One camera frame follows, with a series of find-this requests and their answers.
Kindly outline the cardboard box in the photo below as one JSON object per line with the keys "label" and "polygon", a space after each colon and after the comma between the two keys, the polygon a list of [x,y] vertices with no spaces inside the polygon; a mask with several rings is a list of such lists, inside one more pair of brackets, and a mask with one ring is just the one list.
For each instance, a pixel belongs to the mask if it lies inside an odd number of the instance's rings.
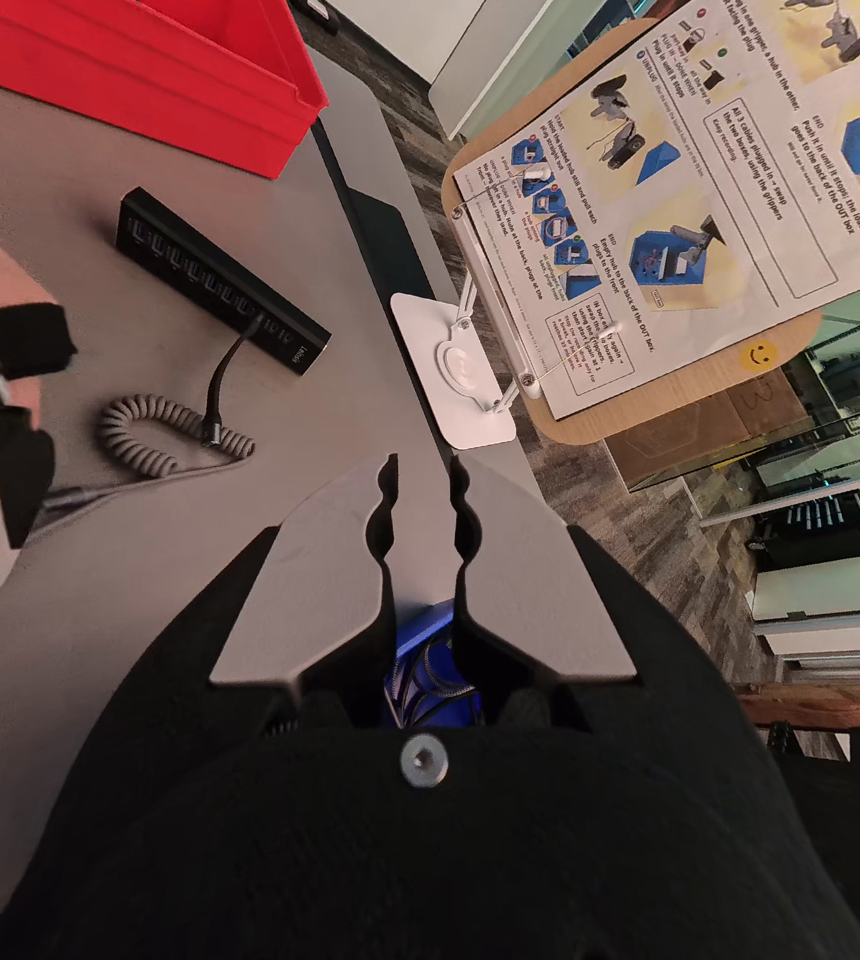
{"label": "cardboard box", "polygon": [[739,460],[816,422],[783,369],[662,414],[604,439],[629,492]]}

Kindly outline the yellow smiley sticker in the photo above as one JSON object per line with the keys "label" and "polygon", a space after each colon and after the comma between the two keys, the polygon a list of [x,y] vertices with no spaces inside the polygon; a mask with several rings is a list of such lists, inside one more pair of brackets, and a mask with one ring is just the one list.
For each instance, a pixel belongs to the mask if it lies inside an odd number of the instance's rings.
{"label": "yellow smiley sticker", "polygon": [[777,343],[763,337],[744,343],[739,354],[741,368],[754,377],[778,369],[788,359]]}

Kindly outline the blue plastic bin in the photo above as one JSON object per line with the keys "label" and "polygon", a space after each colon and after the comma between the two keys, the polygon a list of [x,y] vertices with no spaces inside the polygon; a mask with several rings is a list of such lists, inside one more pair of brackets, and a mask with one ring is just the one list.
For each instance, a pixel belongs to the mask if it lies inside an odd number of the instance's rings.
{"label": "blue plastic bin", "polygon": [[448,599],[398,627],[395,659],[384,678],[382,728],[484,725],[482,698],[453,657],[454,610],[454,600]]}

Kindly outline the printed instruction poster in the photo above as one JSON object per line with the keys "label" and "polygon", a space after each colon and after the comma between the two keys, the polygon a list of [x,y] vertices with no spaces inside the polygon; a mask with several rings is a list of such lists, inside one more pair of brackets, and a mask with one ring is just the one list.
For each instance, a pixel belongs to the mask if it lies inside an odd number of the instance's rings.
{"label": "printed instruction poster", "polygon": [[458,162],[560,422],[860,292],[860,2],[688,2]]}

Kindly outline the wooden poster board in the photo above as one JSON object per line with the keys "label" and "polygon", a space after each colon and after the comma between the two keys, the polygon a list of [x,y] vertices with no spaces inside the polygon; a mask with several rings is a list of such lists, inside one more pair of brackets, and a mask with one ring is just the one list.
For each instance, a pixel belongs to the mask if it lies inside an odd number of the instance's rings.
{"label": "wooden poster board", "polygon": [[555,76],[545,79],[518,104],[463,146],[447,167],[441,187],[440,197],[444,212],[457,239],[468,276],[476,285],[485,313],[508,361],[512,376],[511,386],[521,394],[522,401],[539,431],[565,445],[590,445],[687,404],[724,392],[759,376],[766,369],[779,367],[807,347],[822,322],[822,308],[819,307],[765,331],[762,338],[773,344],[775,356],[770,364],[763,367],[753,368],[750,365],[750,341],[746,339],[563,420],[553,418],[548,402],[536,390],[535,384],[524,384],[524,379],[531,372],[524,366],[525,355],[516,338],[515,324],[498,293],[493,269],[484,255],[480,241],[471,230],[468,215],[457,211],[461,198],[456,172],[502,140],[516,134],[527,122],[542,114],[554,102],[660,23],[658,18],[644,17],[618,26],[594,41]]}

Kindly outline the dark blue panel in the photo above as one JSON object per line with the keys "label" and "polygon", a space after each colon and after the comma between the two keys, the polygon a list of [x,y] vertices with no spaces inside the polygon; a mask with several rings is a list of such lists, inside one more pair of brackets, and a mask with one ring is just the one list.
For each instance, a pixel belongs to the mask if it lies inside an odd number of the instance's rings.
{"label": "dark blue panel", "polygon": [[398,293],[434,300],[411,234],[399,210],[352,187],[348,189],[352,230],[376,295],[401,350],[405,348],[391,299]]}

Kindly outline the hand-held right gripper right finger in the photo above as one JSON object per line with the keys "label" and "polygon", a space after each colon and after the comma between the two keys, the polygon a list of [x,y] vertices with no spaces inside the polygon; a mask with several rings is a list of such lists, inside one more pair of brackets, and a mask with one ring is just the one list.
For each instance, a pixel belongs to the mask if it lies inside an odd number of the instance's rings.
{"label": "hand-held right gripper right finger", "polygon": [[564,521],[478,458],[451,461],[453,651],[475,685],[620,683],[636,668]]}

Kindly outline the red plastic bin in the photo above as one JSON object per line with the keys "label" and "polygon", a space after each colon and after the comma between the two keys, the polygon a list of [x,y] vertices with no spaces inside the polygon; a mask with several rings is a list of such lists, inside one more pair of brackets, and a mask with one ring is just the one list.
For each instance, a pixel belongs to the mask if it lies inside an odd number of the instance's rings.
{"label": "red plastic bin", "polygon": [[0,88],[271,180],[329,104],[282,1],[0,1]]}

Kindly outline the black usb hub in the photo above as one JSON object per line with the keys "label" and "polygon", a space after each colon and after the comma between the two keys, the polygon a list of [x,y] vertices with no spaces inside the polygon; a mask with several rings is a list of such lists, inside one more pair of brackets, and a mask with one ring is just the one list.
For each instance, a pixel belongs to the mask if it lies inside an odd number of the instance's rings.
{"label": "black usb hub", "polygon": [[115,245],[291,372],[303,375],[331,333],[172,210],[136,187],[121,200]]}

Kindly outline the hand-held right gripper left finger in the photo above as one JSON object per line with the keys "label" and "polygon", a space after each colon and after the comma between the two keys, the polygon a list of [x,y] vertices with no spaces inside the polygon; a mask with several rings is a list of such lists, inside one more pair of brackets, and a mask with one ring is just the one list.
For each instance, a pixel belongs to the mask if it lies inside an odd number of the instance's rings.
{"label": "hand-held right gripper left finger", "polygon": [[210,674],[219,687],[296,687],[384,609],[387,546],[371,522],[398,493],[398,456],[357,465],[279,526]]}

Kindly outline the white stand base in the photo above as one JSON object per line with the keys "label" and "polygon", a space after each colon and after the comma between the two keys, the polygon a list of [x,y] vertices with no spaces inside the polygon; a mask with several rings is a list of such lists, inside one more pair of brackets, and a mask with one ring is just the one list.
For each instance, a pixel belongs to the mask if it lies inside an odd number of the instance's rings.
{"label": "white stand base", "polygon": [[[390,309],[442,438],[453,450],[467,451],[515,440],[512,403],[520,394],[538,399],[542,390],[464,204],[452,224],[468,263],[459,303],[395,293]],[[474,325],[479,304],[508,355],[513,379],[506,390],[499,388]]]}

